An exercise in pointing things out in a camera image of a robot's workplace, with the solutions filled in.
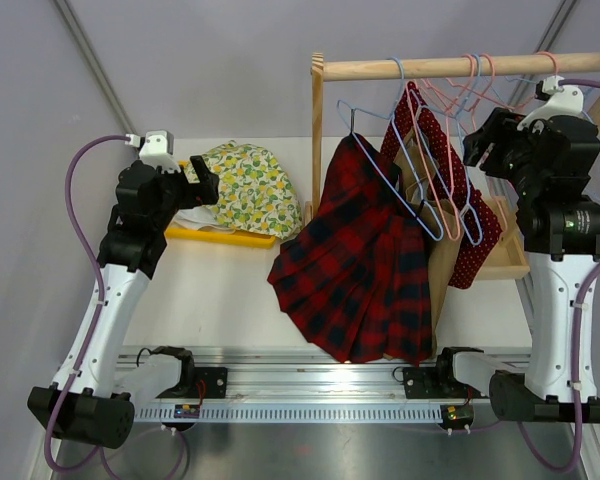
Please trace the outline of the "lemon print skirt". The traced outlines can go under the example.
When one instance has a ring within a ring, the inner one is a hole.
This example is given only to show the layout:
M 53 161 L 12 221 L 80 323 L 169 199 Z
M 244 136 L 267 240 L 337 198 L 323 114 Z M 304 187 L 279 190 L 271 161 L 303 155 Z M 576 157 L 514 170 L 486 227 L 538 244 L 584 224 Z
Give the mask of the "lemon print skirt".
M 202 158 L 219 177 L 219 199 L 208 209 L 220 226 L 281 240 L 301 230 L 302 208 L 296 191 L 270 150 L 229 141 Z

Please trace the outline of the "tan brown skirt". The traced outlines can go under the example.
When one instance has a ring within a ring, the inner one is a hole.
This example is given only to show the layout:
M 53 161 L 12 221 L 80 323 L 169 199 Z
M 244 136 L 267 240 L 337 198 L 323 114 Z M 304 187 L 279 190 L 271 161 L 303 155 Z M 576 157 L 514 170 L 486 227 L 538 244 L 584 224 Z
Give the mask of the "tan brown skirt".
M 454 273 L 463 234 L 453 240 L 447 235 L 444 226 L 438 227 L 437 221 L 442 223 L 443 220 L 453 225 L 455 216 L 448 199 L 442 197 L 440 204 L 434 200 L 433 191 L 429 187 L 429 180 L 425 172 L 425 166 L 433 170 L 433 164 L 430 160 L 423 159 L 413 129 L 410 129 L 403 137 L 403 144 L 406 150 L 399 147 L 398 153 L 394 157 L 394 164 L 402 172 L 402 184 L 399 192 L 416 211 L 419 211 L 419 215 L 434 234 L 443 233 L 440 240 L 434 240 L 427 233 L 424 234 L 431 302 L 432 356 L 435 356 L 437 353 L 436 328 L 443 310 L 447 288 Z

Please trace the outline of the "pink hanger with lemon skirt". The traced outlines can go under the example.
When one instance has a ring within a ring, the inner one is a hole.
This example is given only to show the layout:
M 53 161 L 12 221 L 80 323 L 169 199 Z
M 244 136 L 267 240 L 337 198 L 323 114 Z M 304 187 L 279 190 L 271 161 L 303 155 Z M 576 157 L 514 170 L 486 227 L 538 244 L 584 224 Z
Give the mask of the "pink hanger with lemon skirt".
M 446 69 L 441 74 L 441 78 L 451 89 L 451 92 L 445 95 L 438 93 L 438 96 L 439 100 L 443 100 L 446 104 L 449 103 L 450 99 L 454 99 L 457 96 L 462 86 L 470 77 L 470 62 L 466 58 L 466 55 L 464 54 L 459 58 L 452 58 L 445 63 Z M 538 75 L 549 74 L 552 76 L 558 75 L 560 72 L 557 57 L 547 51 L 539 51 L 531 56 L 489 56 L 492 58 L 496 69 L 495 77 L 491 88 L 486 92 L 485 97 L 481 99 L 475 112 L 484 102 L 498 107 L 513 108 L 514 110 L 520 110 L 530 102 L 527 97 L 524 97 L 522 100 L 505 100 L 496 88 L 498 78 L 502 78 L 509 83 L 530 85 Z M 478 82 L 476 89 L 478 93 L 481 93 L 485 89 L 488 81 L 491 79 L 491 71 L 485 59 L 482 60 L 482 66 L 484 67 L 484 75 Z M 469 112 L 463 112 L 460 117 L 463 115 L 471 116 Z

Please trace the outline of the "red white polka-dot skirt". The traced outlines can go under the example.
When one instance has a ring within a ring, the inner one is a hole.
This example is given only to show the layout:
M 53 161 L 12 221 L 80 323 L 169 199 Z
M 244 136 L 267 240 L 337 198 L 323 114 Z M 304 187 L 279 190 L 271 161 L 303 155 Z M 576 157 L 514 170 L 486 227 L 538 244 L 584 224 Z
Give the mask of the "red white polka-dot skirt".
M 413 90 L 415 94 L 419 96 L 420 100 L 427 105 L 425 99 L 418 89 L 417 84 L 414 81 L 409 81 L 406 85 L 406 88 Z M 409 103 L 409 95 L 404 92 L 395 111 L 395 122 L 402 137 L 402 141 L 403 137 L 410 129 L 413 129 L 415 132 L 412 114 L 410 113 L 409 109 Z M 418 123 L 421 130 L 425 134 L 424 142 L 428 144 L 432 154 L 434 155 L 434 158 L 439 164 L 440 172 L 444 176 L 446 182 L 449 183 L 447 171 L 448 163 L 447 160 L 443 158 L 443 156 L 446 154 L 445 124 L 441 124 L 434 114 L 424 111 L 421 112 Z M 396 138 L 393 129 L 388 125 L 381 145 L 381 153 L 387 158 L 394 159 L 395 155 L 398 153 L 398 150 L 398 139 Z M 419 150 L 422 153 L 426 153 L 424 146 L 422 146 L 422 148 Z M 463 164 L 452 145 L 451 152 L 455 175 L 454 200 L 456 205 L 460 207 L 466 198 L 464 175 L 462 172 Z M 429 171 L 434 180 L 433 186 L 436 192 L 436 197 L 438 199 L 441 199 L 442 197 L 446 198 L 443 187 L 436 180 L 435 168 L 433 168 L 433 170 L 429 169 Z M 466 237 L 462 239 L 454 273 L 449 282 L 451 287 L 458 289 L 467 289 L 472 286 L 474 280 L 476 279 L 476 275 L 489 256 L 491 250 L 498 243 L 502 233 L 502 228 L 496 214 L 485 203 L 482 198 L 482 193 L 476 189 L 473 184 L 470 200 L 471 205 L 476 209 L 479 215 L 480 223 L 484 233 L 484 240 L 480 245 L 472 246 Z

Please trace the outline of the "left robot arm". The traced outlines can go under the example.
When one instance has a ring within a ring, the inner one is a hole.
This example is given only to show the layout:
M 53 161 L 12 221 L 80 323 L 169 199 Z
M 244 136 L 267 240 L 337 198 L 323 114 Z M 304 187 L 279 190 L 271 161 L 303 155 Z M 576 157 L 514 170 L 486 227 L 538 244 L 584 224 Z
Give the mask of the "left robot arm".
M 193 354 L 159 346 L 130 373 L 116 377 L 131 317 L 153 279 L 167 242 L 165 231 L 180 210 L 213 205 L 219 178 L 204 159 L 167 172 L 140 160 L 124 169 L 116 186 L 107 232 L 96 258 L 96 281 L 87 311 L 65 361 L 50 386 L 31 390 L 27 406 L 45 437 L 116 449 L 128 437 L 138 409 L 164 393 L 185 397 L 197 374 Z

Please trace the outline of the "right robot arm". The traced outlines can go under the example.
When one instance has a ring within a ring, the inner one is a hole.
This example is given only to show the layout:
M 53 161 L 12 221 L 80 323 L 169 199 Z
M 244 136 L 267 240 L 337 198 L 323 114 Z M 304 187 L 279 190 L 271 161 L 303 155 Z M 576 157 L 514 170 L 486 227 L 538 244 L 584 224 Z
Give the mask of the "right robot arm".
M 600 424 L 588 306 L 600 271 L 600 205 L 584 192 L 598 128 L 579 113 L 497 107 L 463 145 L 465 165 L 508 181 L 518 196 L 534 287 L 531 355 L 518 369 L 480 349 L 446 347 L 423 373 L 404 369 L 404 382 L 447 398 L 483 394 L 504 421 Z

